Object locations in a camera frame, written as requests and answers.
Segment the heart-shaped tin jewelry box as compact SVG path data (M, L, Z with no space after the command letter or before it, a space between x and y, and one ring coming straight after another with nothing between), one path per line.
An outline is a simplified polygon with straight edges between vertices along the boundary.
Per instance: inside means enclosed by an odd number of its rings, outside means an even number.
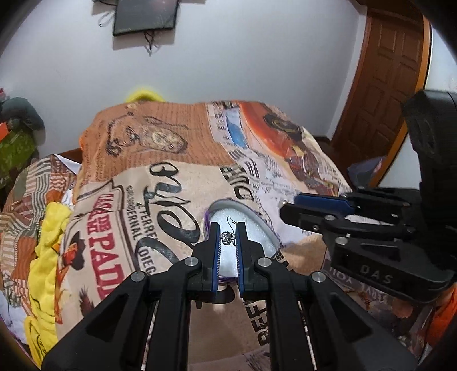
M236 222L244 223L247 237L262 245L264 255L272 257L281 247L281 242L275 232L263 218L247 205L232 199L220 199L213 202L205 212L205 226L209 230L212 223L219 224L220 257L219 281L235 281L238 277L236 246L225 246L221 234L229 230L226 217L231 216Z

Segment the yellow cloth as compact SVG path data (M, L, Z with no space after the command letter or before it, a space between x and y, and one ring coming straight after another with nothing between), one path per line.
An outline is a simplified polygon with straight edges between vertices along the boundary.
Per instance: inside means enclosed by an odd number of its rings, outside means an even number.
M29 265L28 288L32 314L24 321L25 339L31 357L41 366L45 355L57 343L55 290L60 245L71 215L62 203L47 205L41 224L36 258Z

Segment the brown wooden door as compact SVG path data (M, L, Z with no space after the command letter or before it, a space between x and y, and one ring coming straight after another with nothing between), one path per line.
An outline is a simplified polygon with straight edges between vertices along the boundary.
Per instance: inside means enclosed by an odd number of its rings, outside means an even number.
M411 1L364 1L366 26L346 106L333 134L341 168L381 157L380 184L407 136L402 105L424 88L431 26Z

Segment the newspaper print bed blanket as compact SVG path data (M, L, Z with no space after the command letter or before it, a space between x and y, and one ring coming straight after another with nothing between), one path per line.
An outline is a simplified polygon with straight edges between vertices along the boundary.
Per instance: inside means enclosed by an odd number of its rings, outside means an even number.
M281 221L300 192L338 195L349 186L302 127L258 102L136 102L100 112L82 135L57 269L56 328L63 338L133 271L167 271L208 231L220 199L247 205L281 242L272 256L308 274L325 270L415 357L426 353L428 306L370 287L330 264L321 237Z

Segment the striped patchwork blanket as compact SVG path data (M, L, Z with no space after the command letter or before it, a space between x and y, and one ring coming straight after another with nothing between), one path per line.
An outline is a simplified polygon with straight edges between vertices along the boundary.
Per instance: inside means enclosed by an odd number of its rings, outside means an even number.
M1 211L1 291L8 303L32 314L29 264L36 258L47 204L72 203L81 165L60 155L40 159L21 171Z

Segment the green patterned storage box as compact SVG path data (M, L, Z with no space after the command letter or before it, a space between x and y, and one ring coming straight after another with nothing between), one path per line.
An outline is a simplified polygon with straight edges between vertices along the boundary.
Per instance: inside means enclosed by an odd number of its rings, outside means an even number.
M28 128L10 131L1 141L1 188L11 185L36 154L36 142Z

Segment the yellow plastic chair back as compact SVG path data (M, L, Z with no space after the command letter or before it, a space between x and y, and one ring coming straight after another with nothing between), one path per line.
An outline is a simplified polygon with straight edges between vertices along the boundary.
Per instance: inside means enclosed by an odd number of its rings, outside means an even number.
M136 101L152 101L152 102L165 102L165 99L160 96L160 94L148 90L148 89L138 89L133 93L129 94L126 98L126 103L132 103Z

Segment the small black wall monitor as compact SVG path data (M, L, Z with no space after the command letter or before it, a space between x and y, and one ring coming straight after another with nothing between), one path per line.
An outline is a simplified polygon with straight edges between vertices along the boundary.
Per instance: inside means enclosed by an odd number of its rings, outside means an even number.
M178 5L177 0L118 0L112 35L171 30Z

